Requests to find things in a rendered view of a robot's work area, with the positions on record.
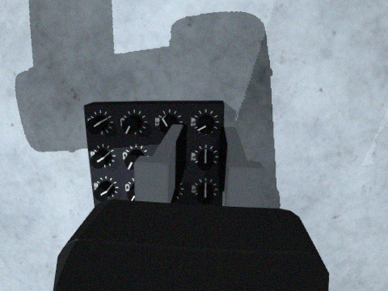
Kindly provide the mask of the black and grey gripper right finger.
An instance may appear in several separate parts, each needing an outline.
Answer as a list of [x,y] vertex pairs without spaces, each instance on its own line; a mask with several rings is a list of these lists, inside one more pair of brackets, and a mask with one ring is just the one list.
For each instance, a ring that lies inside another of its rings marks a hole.
[[225,206],[260,208],[264,168],[261,162],[247,161],[235,127],[221,126],[218,173]]

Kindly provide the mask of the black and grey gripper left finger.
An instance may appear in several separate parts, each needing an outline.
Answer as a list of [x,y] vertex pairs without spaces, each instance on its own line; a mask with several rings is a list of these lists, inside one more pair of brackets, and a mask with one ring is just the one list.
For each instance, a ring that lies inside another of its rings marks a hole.
[[137,201],[171,203],[186,165],[187,125],[173,124],[153,156],[139,156],[134,163]]

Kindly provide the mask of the black knob box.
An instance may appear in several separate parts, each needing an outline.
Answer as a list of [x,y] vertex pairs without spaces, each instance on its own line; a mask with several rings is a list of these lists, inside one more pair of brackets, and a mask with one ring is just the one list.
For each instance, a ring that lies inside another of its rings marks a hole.
[[223,101],[93,102],[84,105],[84,113],[94,206],[104,200],[135,200],[134,162],[153,156],[173,124],[186,124],[188,130],[186,167],[171,203],[222,206],[218,152]]

